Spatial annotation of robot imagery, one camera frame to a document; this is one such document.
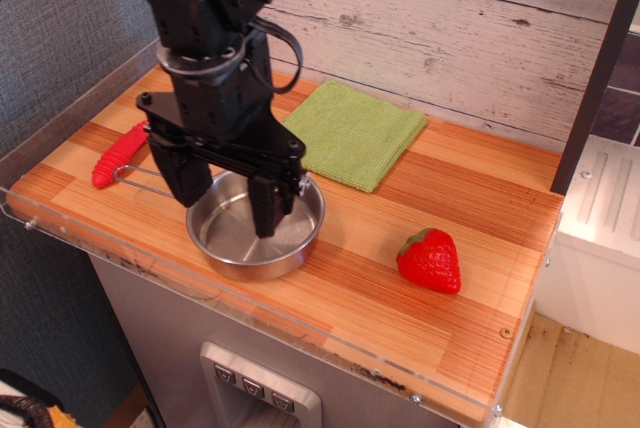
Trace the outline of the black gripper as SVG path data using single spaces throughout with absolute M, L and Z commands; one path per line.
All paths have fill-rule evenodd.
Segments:
M 211 187 L 210 166 L 247 178 L 255 233 L 273 237 L 303 191 L 303 143 L 271 112 L 275 92 L 265 47 L 226 49 L 201 59 L 161 47 L 173 89 L 140 95 L 160 174 L 184 207 Z

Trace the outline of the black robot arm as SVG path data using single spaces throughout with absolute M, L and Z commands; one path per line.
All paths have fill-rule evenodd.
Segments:
M 172 90 L 143 94 L 147 140 L 184 206 L 198 202 L 218 166 L 244 176 L 255 230 L 270 237 L 302 190 L 304 143 L 276 120 L 268 37 L 297 40 L 260 16 L 271 0 L 146 0 Z

